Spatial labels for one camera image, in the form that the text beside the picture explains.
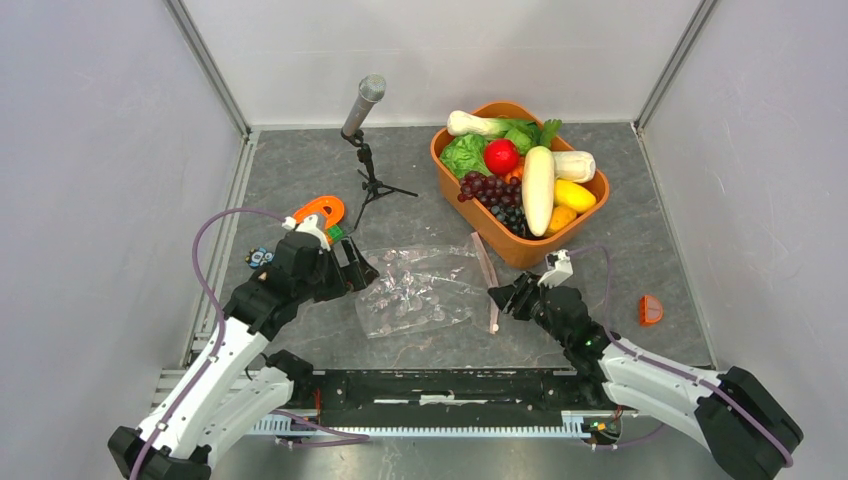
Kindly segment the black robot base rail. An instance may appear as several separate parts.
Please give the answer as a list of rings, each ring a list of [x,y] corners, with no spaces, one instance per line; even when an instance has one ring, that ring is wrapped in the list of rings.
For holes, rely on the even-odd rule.
[[[603,388],[571,369],[315,371],[284,409],[343,427],[554,427],[564,412],[610,416]]]

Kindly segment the white daikon radish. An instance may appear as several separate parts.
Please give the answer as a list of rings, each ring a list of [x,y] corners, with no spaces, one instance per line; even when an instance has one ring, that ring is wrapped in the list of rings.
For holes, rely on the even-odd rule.
[[[545,234],[554,206],[555,160],[544,146],[531,148],[525,156],[522,176],[522,202],[531,233]]]

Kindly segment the clear zip top bag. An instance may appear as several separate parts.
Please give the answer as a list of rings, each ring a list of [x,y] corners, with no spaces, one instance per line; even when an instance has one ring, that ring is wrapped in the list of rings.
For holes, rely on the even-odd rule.
[[[499,310],[488,295],[498,285],[479,234],[459,245],[366,251],[378,278],[355,300],[365,335],[386,338],[450,327],[466,321],[488,334],[499,331]]]

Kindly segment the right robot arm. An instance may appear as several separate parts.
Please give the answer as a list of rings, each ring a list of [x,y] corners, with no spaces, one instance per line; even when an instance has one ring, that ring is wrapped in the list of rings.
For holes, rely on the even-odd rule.
[[[657,356],[593,320],[579,290],[525,272],[492,287],[498,310],[533,322],[576,370],[580,400],[645,413],[704,447],[734,479],[773,479],[793,465],[800,426],[749,371],[718,372]]]

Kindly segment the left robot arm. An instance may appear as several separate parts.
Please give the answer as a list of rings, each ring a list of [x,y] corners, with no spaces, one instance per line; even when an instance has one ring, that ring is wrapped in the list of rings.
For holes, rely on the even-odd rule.
[[[108,449],[126,479],[208,479],[216,464],[274,408],[306,405],[313,379],[285,370],[276,354],[235,395],[245,368],[307,302],[340,298],[368,287],[378,271],[355,243],[341,241],[341,265],[323,235],[291,231],[270,262],[239,285],[223,309],[223,321],[166,399],[137,427],[119,427]]]

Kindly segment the red toy apple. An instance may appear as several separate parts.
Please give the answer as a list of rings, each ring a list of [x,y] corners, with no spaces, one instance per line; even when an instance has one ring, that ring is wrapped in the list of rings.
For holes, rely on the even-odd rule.
[[[495,175],[511,172],[520,161],[521,155],[515,144],[506,138],[490,142],[483,150],[483,160],[487,169]]]

